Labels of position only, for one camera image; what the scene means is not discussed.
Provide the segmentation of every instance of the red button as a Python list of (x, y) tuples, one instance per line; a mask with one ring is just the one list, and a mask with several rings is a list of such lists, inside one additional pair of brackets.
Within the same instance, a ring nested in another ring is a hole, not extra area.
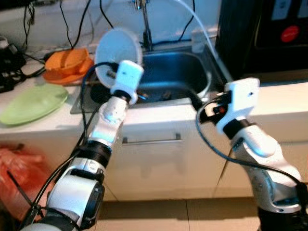
[(281, 41), (292, 42), (294, 39), (297, 38), (298, 34), (299, 34), (298, 26), (289, 26), (281, 34)]

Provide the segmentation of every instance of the tile floor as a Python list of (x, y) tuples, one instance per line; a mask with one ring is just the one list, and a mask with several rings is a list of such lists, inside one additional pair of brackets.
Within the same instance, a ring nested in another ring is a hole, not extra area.
[(106, 202), (91, 231), (257, 231), (253, 198)]

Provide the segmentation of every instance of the white cable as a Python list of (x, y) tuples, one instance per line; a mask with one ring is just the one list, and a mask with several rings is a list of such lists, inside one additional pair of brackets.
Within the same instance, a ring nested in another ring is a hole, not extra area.
[(208, 43), (208, 47), (210, 48), (210, 51), (211, 51), (212, 55), (214, 56), (215, 59), (217, 59), (218, 58), (217, 53), (216, 53), (216, 51), (215, 51), (215, 49), (214, 49), (214, 47), (213, 47), (213, 45), (211, 43), (210, 37), (208, 36), (205, 27), (202, 24), (202, 22), (201, 22), (200, 18), (198, 17), (198, 15), (196, 15), (196, 13), (186, 3), (184, 3), (182, 0), (174, 0), (174, 1), (180, 3), (182, 6), (184, 6), (194, 16), (194, 18), (197, 20), (197, 22), (199, 23), (201, 29), (203, 30), (203, 33), (204, 33), (205, 38), (206, 38), (206, 41)]

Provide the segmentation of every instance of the white plate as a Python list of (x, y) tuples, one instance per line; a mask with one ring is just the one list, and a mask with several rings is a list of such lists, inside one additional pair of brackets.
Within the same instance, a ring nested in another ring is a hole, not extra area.
[[(95, 55), (95, 63), (112, 62), (120, 63), (130, 60), (138, 65), (142, 64), (142, 49), (138, 37), (125, 29), (115, 28), (108, 31), (102, 37)], [(107, 76), (111, 71), (108, 66), (100, 66), (95, 69), (99, 81), (107, 88), (114, 85), (115, 80)]]

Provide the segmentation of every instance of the faucet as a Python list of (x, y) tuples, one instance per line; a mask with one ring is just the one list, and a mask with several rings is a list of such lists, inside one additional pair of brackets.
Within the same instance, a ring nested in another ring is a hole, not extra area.
[(145, 31), (143, 32), (143, 45), (148, 51), (153, 51), (153, 42), (152, 42), (152, 35), (149, 26), (148, 20), (148, 12), (146, 10), (146, 4), (149, 3), (149, 0), (132, 0), (135, 3), (136, 10), (142, 9), (143, 12), (143, 19), (145, 25)]

